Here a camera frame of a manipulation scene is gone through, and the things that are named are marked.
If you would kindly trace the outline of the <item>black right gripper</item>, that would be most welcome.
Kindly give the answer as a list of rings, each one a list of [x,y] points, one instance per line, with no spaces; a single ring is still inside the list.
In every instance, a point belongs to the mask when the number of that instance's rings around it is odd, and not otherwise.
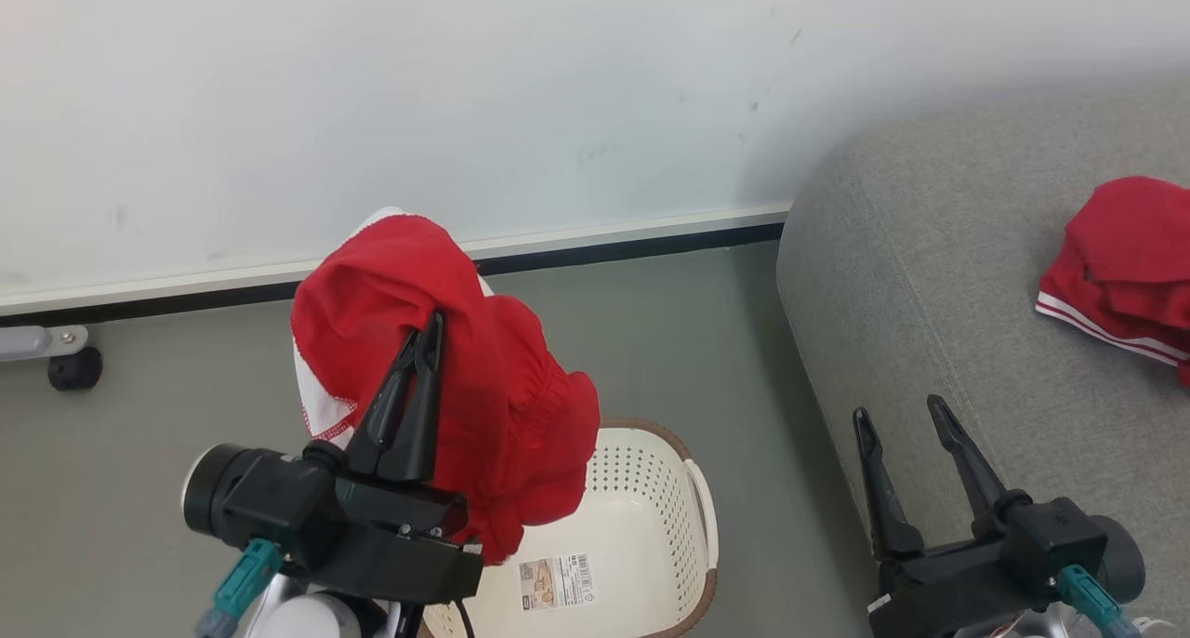
[[[977,539],[925,550],[885,468],[879,434],[858,406],[852,423],[879,561],[881,595],[868,609],[876,637],[956,637],[1044,611],[1075,587],[1067,567],[1079,567],[1114,603],[1142,595],[1144,555],[1122,524],[1089,515],[1070,498],[1031,505],[1025,490],[1000,481],[944,398],[932,393],[927,408],[944,451],[956,461]]]

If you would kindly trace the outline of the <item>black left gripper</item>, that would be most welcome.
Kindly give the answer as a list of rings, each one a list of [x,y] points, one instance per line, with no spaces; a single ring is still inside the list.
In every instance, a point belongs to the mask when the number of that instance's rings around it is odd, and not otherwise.
[[[346,448],[351,473],[427,483],[441,421],[441,312],[413,330]],[[268,573],[392,603],[440,605],[480,590],[483,561],[447,537],[465,518],[459,495],[425,484],[351,477],[324,442],[303,455],[220,444],[192,465],[181,511],[192,532],[246,552]]]

